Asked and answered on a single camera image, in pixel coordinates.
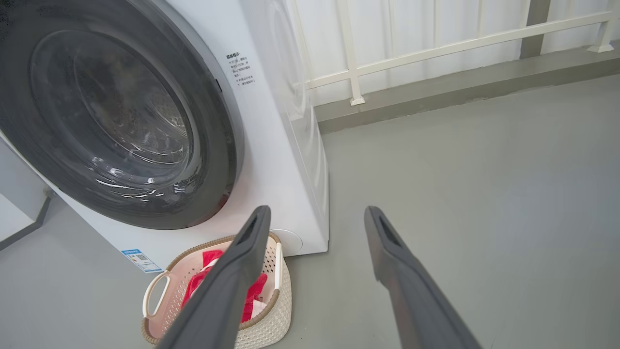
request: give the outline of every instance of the red cloth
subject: red cloth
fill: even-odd
[[[221,257],[223,254],[224,252],[220,250],[203,252],[203,267],[211,263],[214,259]],[[209,271],[211,271],[211,269],[213,269],[212,266],[192,276],[190,282],[187,285],[187,289],[185,290],[185,296],[183,297],[183,302],[181,303],[181,309],[185,307],[185,303],[190,300],[193,292],[196,290],[196,288],[198,288],[200,283],[202,283],[202,281],[205,279],[206,275],[209,273]],[[258,280],[247,290],[246,304],[243,307],[243,316],[241,317],[241,322],[246,322],[252,318],[254,300],[261,301],[259,299],[259,294],[263,291],[263,287],[265,287],[266,282],[267,274],[261,273]]]

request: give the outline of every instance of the metal railing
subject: metal railing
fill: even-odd
[[[310,65],[310,59],[308,55],[308,48],[306,45],[305,35],[301,26],[299,18],[299,10],[297,2],[299,0],[292,0],[292,13],[293,20],[297,26],[298,42],[302,55],[306,64]],[[394,26],[394,0],[387,0],[389,5],[389,21],[390,21],[390,39],[392,42],[392,58],[386,60],[377,61],[367,65],[357,65],[355,57],[355,46],[353,44],[353,33],[351,30],[351,22],[349,19],[348,0],[337,0],[338,15],[340,17],[340,28],[342,31],[342,38],[344,42],[345,56],[347,59],[347,70],[340,71],[329,75],[310,77],[310,80],[306,82],[306,89],[317,88],[338,81],[350,80],[351,90],[353,98],[351,99],[351,105],[356,106],[364,103],[364,97],[360,92],[359,78],[362,75],[375,73],[377,71],[387,70],[395,68],[401,65],[407,65],[418,61],[428,60],[435,57],[449,55],[466,50],[472,50],[473,48],[479,48],[496,43],[502,43],[512,40],[523,39],[526,37],[532,37],[535,35],[547,34],[551,32],[558,32],[560,30],[583,27],[586,25],[599,24],[600,28],[596,37],[595,43],[588,48],[591,52],[606,52],[613,50],[613,47],[609,44],[611,35],[613,33],[616,21],[620,17],[620,0],[609,0],[605,11],[588,14],[585,16],[573,17],[573,9],[575,7],[575,0],[567,0],[567,4],[564,12],[564,19],[554,20],[552,22],[546,22],[536,25],[527,26],[528,11],[530,0],[522,0],[524,2],[523,12],[520,16],[519,29],[506,30],[499,33],[484,35],[484,22],[486,16],[486,5],[488,0],[478,0],[478,19],[476,38],[450,43],[440,46],[440,12],[438,10],[441,0],[434,0],[433,2],[433,48],[428,50],[422,50],[417,52],[408,53],[405,55],[397,56],[395,47],[395,26]]]

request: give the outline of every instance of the washing machine door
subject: washing machine door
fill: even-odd
[[[149,1],[0,4],[0,127],[44,177],[127,224],[217,213],[237,172],[218,82]]]

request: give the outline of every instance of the front-loading washing machine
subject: front-loading washing machine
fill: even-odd
[[[2,137],[147,272],[259,205],[285,255],[324,252],[327,159],[288,14],[285,0],[3,2]]]

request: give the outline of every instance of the laundry basket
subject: laundry basket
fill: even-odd
[[[157,275],[144,293],[142,303],[142,335],[147,342],[158,344],[181,310],[187,284],[193,275],[203,268],[204,251],[226,251],[234,235],[190,248],[175,258],[166,270]],[[282,256],[280,239],[269,233],[263,261],[263,273],[267,282],[259,298],[267,304],[265,309],[250,320],[239,324],[236,349],[256,349],[273,344],[286,334],[291,323],[291,278]],[[153,287],[166,278],[164,292],[153,313],[149,312],[149,300]]]

